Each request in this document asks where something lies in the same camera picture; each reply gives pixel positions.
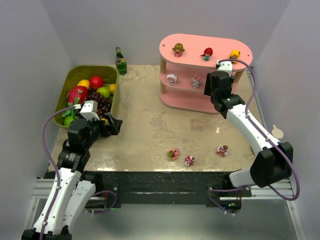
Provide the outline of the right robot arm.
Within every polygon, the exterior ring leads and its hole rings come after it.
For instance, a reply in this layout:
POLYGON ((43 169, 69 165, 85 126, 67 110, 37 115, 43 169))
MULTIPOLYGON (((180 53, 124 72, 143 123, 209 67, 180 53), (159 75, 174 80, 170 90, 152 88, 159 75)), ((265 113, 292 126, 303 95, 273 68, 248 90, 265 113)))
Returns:
POLYGON ((234 77, 227 72, 214 71, 207 74, 204 88, 214 109, 240 131, 255 155, 250 168, 230 173, 228 181, 235 188, 253 185, 263 188, 289 178, 292 175, 292 145, 280 142, 263 128, 244 100, 232 93, 233 82, 234 77))

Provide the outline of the pink round toy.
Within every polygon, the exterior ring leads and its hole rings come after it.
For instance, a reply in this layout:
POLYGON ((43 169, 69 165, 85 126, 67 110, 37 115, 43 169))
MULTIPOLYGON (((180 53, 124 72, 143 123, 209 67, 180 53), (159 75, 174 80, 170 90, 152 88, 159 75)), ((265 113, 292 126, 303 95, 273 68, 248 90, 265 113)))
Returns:
POLYGON ((178 81, 178 78, 177 78, 177 76, 174 75, 174 74, 168 74, 168 75, 166 76, 166 80, 167 80, 167 82, 168 82, 168 84, 169 84, 170 86, 174 86, 174 85, 176 85, 176 83, 177 83, 177 81, 178 81))

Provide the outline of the green apple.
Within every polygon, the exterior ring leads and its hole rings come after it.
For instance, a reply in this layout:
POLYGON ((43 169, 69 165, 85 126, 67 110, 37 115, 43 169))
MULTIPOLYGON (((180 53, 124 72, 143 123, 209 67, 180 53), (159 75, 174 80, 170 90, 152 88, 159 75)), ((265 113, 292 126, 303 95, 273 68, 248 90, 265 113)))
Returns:
POLYGON ((96 90, 97 93, 100 93, 101 96, 108 99, 111 95, 110 89, 108 86, 102 86, 96 90))

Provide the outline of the yellow-haired doll toy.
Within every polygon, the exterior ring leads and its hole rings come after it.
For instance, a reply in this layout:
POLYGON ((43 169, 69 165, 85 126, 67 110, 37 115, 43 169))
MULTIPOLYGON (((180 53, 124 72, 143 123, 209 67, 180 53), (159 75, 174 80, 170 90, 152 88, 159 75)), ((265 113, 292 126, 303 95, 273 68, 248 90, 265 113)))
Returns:
POLYGON ((229 58, 233 60, 237 60, 240 57, 240 55, 241 55, 241 52, 235 49, 229 54, 229 58))

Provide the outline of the green glass bottle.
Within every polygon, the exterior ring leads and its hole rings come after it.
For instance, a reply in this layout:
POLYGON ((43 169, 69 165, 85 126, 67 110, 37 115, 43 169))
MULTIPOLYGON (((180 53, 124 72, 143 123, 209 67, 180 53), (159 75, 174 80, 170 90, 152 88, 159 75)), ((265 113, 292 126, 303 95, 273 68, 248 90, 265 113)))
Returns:
POLYGON ((127 73, 127 62, 121 53, 120 47, 115 48, 116 56, 115 56, 115 66, 120 75, 125 75, 127 73))

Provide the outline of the red-haired doll toy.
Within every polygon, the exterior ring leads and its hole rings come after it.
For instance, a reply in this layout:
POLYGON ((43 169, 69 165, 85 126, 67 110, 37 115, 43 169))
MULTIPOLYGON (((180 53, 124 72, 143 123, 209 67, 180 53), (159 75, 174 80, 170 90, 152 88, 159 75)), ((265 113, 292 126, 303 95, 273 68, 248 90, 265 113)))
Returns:
POLYGON ((211 47, 207 47, 204 51, 203 54, 201 54, 200 56, 202 57, 202 59, 204 61, 209 61, 211 56, 213 55, 214 51, 211 47))

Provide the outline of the olive green fruit bin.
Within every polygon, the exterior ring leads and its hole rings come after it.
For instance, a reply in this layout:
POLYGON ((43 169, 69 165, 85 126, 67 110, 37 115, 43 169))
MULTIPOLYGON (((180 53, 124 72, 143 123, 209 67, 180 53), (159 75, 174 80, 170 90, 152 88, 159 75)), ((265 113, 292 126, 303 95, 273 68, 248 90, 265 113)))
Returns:
MULTIPOLYGON (((90 80, 93 76, 100 76, 103 78, 103 87, 109 87, 110 84, 116 84, 114 95, 110 94, 110 96, 113 96, 110 114, 115 118, 120 98, 119 74, 115 67, 108 65, 80 65, 70 70, 62 87, 55 110, 60 111, 67 108, 67 95, 69 91, 76 87, 79 81, 90 80)), ((97 90, 93 90, 89 87, 88 93, 91 91, 96 92, 97 90)))

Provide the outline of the strawberry cake toy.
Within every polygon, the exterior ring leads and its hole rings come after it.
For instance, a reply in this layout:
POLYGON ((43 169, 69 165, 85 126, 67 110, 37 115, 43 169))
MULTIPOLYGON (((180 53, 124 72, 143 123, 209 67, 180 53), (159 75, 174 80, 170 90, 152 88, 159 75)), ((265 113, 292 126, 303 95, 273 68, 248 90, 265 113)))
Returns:
POLYGON ((178 148, 173 148, 168 151, 167 156, 170 160, 176 160, 177 158, 179 158, 180 154, 181 152, 178 148))

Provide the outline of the red white swirl toy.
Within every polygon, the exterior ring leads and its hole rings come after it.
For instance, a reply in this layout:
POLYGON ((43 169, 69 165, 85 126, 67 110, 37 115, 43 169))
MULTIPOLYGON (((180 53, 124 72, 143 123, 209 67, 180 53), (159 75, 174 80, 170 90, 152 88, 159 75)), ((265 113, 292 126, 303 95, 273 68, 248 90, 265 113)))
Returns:
POLYGON ((190 167, 194 165, 194 162, 195 162, 195 157, 192 155, 188 155, 184 160, 184 165, 186 167, 190 167))

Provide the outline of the brown-haired doll toy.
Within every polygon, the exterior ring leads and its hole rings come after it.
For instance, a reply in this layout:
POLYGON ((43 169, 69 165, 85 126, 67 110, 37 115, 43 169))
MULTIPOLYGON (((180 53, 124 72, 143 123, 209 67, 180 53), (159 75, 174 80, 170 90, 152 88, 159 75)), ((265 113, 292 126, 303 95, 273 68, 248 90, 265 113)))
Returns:
POLYGON ((176 58, 179 58, 182 56, 182 54, 185 52, 184 46, 182 43, 178 42, 174 45, 174 47, 172 48, 173 52, 174 52, 174 56, 176 58))

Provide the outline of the small pink figure toy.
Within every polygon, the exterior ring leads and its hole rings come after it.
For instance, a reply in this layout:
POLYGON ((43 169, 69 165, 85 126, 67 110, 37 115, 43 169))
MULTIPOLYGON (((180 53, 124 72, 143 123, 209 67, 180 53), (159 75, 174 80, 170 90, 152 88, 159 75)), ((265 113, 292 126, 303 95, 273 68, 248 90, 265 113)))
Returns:
POLYGON ((202 78, 195 74, 192 78, 192 87, 198 89, 201 85, 202 78))

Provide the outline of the pink three-tier shelf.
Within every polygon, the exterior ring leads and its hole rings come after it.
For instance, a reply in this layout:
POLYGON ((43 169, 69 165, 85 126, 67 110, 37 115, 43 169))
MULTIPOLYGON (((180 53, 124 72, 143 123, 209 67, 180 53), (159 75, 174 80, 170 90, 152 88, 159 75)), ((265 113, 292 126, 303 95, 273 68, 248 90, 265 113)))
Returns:
POLYGON ((175 33, 165 37, 160 45, 160 99, 168 107, 215 114, 210 97, 204 95, 207 73, 216 71, 217 60, 227 59, 233 50, 240 51, 239 63, 233 64, 235 77, 232 91, 238 87, 240 77, 253 60, 251 49, 243 42, 230 38, 175 33), (175 57, 172 48, 182 43, 185 49, 181 57, 175 57), (209 61, 201 57, 206 48, 213 49, 209 61), (177 76, 176 85, 169 85, 168 74, 177 76), (199 88, 192 87, 194 75, 201 77, 199 88))

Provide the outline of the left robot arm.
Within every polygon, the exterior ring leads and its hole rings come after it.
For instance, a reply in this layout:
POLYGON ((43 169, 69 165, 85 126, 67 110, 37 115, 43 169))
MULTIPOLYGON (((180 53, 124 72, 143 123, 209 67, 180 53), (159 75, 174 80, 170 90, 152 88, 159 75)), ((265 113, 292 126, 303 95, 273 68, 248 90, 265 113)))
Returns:
POLYGON ((70 240, 72 229, 88 200, 99 195, 102 178, 85 173, 90 147, 98 138, 118 135, 123 123, 107 114, 106 119, 79 118, 72 121, 55 166, 53 186, 45 206, 23 240, 70 240))

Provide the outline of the yellow lemon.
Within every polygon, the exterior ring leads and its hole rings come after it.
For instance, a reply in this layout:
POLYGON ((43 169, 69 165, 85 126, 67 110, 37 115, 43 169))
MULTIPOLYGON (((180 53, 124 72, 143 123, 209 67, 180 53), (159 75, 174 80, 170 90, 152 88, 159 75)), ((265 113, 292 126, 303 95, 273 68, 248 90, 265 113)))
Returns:
POLYGON ((78 87, 86 87, 87 89, 89 89, 90 88, 90 81, 88 79, 83 79, 77 83, 77 86, 78 87))

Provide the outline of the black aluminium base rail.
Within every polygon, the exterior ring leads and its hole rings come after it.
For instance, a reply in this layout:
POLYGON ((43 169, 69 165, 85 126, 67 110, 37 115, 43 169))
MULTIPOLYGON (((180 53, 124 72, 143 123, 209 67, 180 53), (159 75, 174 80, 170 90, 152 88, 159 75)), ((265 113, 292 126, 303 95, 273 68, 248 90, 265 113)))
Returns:
POLYGON ((272 184, 273 188, 257 185, 234 191, 227 182, 228 172, 204 171, 85 171, 80 181, 95 184, 96 192, 108 191, 92 197, 88 206, 116 202, 119 208, 125 204, 151 205, 221 205, 227 210, 238 210, 241 201, 292 198, 294 192, 289 179, 272 184))

